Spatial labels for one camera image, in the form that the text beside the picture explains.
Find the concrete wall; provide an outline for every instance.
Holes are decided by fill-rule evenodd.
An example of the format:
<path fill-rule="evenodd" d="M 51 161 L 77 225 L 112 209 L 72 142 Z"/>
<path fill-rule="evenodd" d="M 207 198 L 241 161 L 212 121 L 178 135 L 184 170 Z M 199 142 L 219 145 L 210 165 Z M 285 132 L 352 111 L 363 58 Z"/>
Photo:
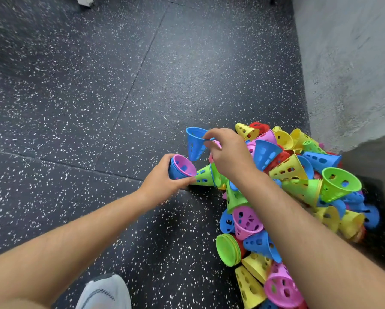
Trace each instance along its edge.
<path fill-rule="evenodd" d="M 293 6 L 313 138 L 339 152 L 383 137 L 385 0 Z"/>

